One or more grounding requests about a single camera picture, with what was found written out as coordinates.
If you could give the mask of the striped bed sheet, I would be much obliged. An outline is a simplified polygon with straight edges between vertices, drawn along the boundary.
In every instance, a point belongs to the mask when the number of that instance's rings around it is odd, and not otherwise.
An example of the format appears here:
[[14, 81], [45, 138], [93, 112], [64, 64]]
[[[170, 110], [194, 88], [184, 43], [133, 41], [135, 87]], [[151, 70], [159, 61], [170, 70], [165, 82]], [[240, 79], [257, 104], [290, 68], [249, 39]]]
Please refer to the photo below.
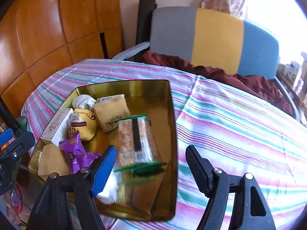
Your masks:
[[228, 174], [256, 178], [277, 229], [291, 229], [306, 205], [306, 128], [278, 108], [217, 81], [131, 61], [88, 59], [43, 81], [22, 107], [28, 130], [39, 138], [64, 99], [78, 86], [118, 80], [170, 82], [177, 132], [175, 217], [134, 222], [104, 217], [107, 229], [195, 229], [207, 205], [185, 160], [194, 145]]

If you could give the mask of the white carton on desk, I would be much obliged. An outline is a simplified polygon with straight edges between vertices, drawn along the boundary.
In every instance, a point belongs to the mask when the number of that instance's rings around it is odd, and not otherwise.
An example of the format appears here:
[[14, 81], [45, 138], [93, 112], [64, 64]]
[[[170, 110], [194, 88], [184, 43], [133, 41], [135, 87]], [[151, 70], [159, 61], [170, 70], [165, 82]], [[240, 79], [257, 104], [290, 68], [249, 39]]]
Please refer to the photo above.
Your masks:
[[283, 75], [294, 84], [301, 76], [301, 65], [292, 61], [290, 64], [285, 65]]

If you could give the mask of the white small box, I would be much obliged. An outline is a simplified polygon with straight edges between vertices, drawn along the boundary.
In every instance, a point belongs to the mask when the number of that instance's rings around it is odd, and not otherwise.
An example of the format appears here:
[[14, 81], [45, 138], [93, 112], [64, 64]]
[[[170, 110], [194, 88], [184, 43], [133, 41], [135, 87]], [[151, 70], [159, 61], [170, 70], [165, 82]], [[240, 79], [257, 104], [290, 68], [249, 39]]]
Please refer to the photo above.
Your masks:
[[117, 95], [113, 95], [113, 96], [98, 98], [96, 100], [96, 104], [102, 103], [102, 102], [105, 102], [105, 101], [108, 101], [108, 100], [116, 99], [116, 98], [125, 98], [125, 95], [124, 94], [117, 94]]

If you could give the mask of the wooden wardrobe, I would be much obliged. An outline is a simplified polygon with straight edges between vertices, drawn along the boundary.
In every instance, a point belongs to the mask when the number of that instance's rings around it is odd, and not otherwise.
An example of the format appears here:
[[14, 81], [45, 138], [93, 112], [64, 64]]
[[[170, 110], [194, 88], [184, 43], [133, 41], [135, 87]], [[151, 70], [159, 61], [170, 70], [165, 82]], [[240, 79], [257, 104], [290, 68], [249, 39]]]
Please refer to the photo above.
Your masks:
[[55, 72], [122, 50], [119, 0], [15, 0], [1, 19], [1, 98], [19, 116]]

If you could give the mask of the purple snack packet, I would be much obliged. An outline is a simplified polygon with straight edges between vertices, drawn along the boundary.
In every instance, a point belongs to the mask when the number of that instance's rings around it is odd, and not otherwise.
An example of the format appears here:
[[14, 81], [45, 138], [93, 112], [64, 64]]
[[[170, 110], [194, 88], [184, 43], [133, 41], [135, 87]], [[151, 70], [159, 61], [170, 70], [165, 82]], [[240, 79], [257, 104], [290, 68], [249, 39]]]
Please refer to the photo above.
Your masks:
[[77, 130], [69, 139], [60, 141], [59, 147], [64, 151], [70, 172], [78, 172], [80, 165], [77, 164], [77, 156], [85, 154], [85, 149], [80, 139], [80, 132]]

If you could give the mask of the yellow sponge block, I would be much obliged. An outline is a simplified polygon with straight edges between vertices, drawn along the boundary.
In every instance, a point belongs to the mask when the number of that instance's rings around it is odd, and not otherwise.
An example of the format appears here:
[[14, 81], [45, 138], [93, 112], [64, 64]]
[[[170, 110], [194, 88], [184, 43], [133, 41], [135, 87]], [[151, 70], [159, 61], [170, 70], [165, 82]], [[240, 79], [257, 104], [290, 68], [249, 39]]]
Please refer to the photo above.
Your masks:
[[92, 110], [103, 132], [114, 130], [118, 126], [117, 120], [130, 116], [125, 98], [116, 98], [94, 104]]

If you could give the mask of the grey yellow blue headboard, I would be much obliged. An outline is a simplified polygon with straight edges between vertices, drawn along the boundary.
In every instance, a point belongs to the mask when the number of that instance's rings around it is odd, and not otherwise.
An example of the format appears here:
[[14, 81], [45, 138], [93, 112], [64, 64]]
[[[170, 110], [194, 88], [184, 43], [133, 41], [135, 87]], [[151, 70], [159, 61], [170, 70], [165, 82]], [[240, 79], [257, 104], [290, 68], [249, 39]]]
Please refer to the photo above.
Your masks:
[[155, 9], [150, 50], [178, 56], [193, 66], [218, 67], [227, 74], [276, 76], [278, 41], [233, 15], [196, 7]]

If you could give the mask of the purple candy packet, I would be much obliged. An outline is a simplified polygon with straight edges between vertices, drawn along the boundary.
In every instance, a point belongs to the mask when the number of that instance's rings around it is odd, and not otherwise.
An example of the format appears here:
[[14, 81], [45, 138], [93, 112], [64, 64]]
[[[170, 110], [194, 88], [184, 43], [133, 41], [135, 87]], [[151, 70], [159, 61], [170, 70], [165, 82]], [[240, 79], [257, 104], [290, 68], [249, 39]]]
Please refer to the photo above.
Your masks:
[[101, 156], [100, 153], [84, 153], [77, 155], [72, 160], [71, 174], [77, 173], [82, 168], [88, 168], [92, 162]]

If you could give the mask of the maroon blanket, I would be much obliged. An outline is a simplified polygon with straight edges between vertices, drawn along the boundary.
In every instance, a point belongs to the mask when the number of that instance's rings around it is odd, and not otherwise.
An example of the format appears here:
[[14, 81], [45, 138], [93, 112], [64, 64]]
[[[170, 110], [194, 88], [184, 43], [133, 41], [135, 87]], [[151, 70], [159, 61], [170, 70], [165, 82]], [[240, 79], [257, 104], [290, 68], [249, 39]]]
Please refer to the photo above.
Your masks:
[[217, 67], [203, 67], [201, 65], [195, 67], [187, 60], [184, 60], [178, 56], [158, 54], [150, 50], [146, 51], [142, 55], [142, 59], [146, 64], [171, 67], [191, 74], [201, 75], [207, 79], [232, 86], [265, 100], [290, 116], [294, 114], [290, 103], [286, 101], [282, 93], [278, 90], [277, 86], [263, 76], [242, 76], [239, 74], [231, 75], [225, 73], [223, 69]]

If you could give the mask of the green cracker pack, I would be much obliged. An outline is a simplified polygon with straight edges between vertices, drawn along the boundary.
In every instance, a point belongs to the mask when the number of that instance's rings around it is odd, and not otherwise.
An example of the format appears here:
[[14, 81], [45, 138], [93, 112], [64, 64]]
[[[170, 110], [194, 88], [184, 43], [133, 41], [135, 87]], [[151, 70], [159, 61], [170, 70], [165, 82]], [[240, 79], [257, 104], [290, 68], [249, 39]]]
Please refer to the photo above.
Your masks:
[[149, 177], [164, 172], [166, 163], [158, 151], [146, 114], [116, 121], [118, 156], [115, 172], [131, 172], [133, 177]]

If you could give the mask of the yellow sock bundle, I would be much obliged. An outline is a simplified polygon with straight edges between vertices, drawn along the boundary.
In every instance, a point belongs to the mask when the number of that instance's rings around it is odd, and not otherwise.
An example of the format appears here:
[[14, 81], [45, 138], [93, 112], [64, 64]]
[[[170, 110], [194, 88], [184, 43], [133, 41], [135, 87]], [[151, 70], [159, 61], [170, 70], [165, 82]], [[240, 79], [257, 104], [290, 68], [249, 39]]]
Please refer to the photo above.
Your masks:
[[81, 141], [89, 141], [95, 136], [97, 126], [95, 113], [76, 108], [69, 118], [69, 136], [73, 136], [78, 131]]

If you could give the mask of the green white essential oil box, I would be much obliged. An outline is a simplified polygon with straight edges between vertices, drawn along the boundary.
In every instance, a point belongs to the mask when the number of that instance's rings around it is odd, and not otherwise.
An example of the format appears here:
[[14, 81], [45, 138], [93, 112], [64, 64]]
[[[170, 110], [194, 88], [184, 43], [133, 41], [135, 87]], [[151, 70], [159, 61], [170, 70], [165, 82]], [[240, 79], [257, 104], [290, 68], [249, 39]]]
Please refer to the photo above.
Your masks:
[[58, 110], [43, 131], [40, 139], [45, 144], [54, 144], [55, 146], [59, 146], [59, 142], [67, 140], [69, 138], [69, 119], [72, 114], [72, 108]]

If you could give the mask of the white plastic bag bundle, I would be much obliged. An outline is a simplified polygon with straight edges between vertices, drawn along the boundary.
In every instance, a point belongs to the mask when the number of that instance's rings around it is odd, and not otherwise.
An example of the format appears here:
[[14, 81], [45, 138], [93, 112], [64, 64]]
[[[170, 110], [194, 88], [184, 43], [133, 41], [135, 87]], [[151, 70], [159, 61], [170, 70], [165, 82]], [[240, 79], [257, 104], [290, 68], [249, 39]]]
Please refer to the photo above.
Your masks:
[[93, 105], [96, 103], [96, 100], [87, 94], [81, 94], [74, 98], [72, 102], [72, 107], [74, 109], [82, 110], [92, 110]]

